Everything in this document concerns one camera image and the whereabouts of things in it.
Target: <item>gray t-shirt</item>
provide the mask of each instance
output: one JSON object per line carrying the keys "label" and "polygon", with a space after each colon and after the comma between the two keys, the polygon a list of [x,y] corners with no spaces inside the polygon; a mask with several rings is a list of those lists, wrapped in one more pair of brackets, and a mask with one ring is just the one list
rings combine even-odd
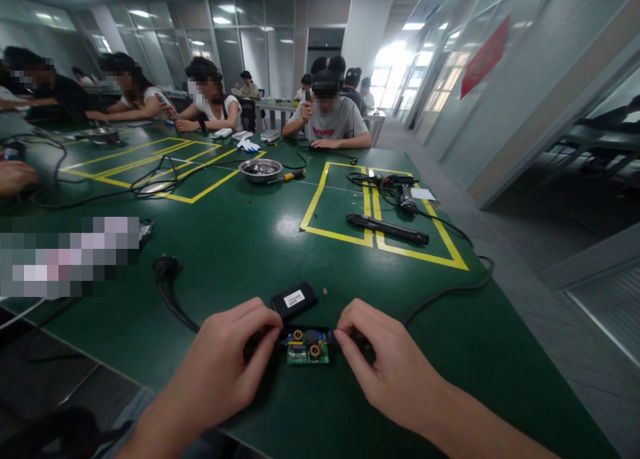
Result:
{"label": "gray t-shirt", "polygon": [[[300,110],[302,104],[298,105],[289,122],[302,117]],[[318,103],[314,102],[313,117],[309,123],[313,131],[313,137],[310,137],[311,141],[316,139],[351,139],[368,131],[360,111],[347,97],[338,97],[333,112],[329,114],[322,114]]]}

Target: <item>label sticker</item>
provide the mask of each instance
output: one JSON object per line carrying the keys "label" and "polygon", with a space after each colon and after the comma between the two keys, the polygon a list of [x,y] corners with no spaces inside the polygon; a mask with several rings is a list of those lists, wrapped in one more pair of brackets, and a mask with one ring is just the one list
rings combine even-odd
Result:
{"label": "label sticker", "polygon": [[295,306],[295,304],[297,304],[298,302],[304,300],[305,296],[302,294],[301,290],[297,290],[296,292],[294,292],[293,294],[289,294],[288,296],[285,296],[285,304],[287,304],[287,307],[293,307]]}

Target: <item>metal bowl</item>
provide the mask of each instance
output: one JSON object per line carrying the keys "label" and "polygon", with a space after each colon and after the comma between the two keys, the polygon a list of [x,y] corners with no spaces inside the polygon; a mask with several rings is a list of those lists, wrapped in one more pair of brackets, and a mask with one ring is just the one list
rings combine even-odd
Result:
{"label": "metal bowl", "polygon": [[250,159],[240,164],[238,170],[247,176],[249,182],[269,183],[278,178],[282,164],[271,159]]}

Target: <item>green workbench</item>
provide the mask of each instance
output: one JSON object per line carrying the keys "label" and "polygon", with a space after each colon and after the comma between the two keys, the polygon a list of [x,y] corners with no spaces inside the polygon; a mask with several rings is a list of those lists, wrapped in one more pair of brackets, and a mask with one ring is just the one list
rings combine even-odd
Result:
{"label": "green workbench", "polygon": [[[187,161],[179,163],[181,173],[221,156],[219,161],[250,157],[233,144],[212,147],[206,135],[177,135],[163,124],[133,129],[123,138],[127,146],[121,149],[69,142],[62,165],[67,171],[61,177],[87,181],[63,184],[58,200],[126,187],[153,169],[162,151]],[[296,145],[287,141],[263,147],[265,157],[288,165],[301,163],[295,151]],[[127,194],[55,211],[21,203],[4,215],[20,217],[12,223],[14,232],[86,231],[86,217],[93,216],[154,221],[138,264],[119,268],[114,280],[97,284],[93,296],[47,331],[160,392],[194,337],[156,290],[151,264],[162,253],[183,265],[175,294],[197,323],[255,296],[268,304],[271,296],[302,281],[313,286],[319,304],[297,318],[299,324],[335,326],[356,297],[401,320],[442,288],[483,277],[485,267],[464,240],[424,217],[408,219],[376,193],[347,181],[347,172],[368,173],[372,167],[418,176],[404,153],[372,149],[353,155],[359,159],[356,167],[345,157],[312,153],[301,181],[254,185],[231,164],[196,173],[170,197],[135,199]],[[58,157],[52,147],[33,145],[28,160],[44,175],[52,172]],[[448,218],[437,208],[425,210]],[[422,230],[431,241],[418,247],[363,233],[346,222],[351,212]],[[3,221],[5,232],[9,222]],[[50,237],[38,240],[56,247],[55,240],[47,241]],[[14,312],[29,304],[31,300],[3,302]],[[38,322],[55,307],[45,304],[29,319]],[[447,296],[420,313],[408,329],[445,379],[552,451],[566,458],[617,456],[494,281],[480,292]],[[438,455],[430,443],[368,405],[341,354],[329,366],[288,366],[274,359],[254,403],[222,429],[274,458]]]}

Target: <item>red sign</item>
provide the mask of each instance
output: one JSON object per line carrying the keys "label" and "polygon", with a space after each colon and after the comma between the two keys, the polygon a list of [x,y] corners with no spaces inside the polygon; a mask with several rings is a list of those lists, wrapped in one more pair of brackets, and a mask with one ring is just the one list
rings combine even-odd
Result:
{"label": "red sign", "polygon": [[505,51],[505,42],[507,41],[507,32],[509,32],[510,17],[510,15],[507,16],[486,44],[482,46],[482,49],[467,64],[465,76],[462,78],[461,99],[471,92],[502,59],[502,54]]}

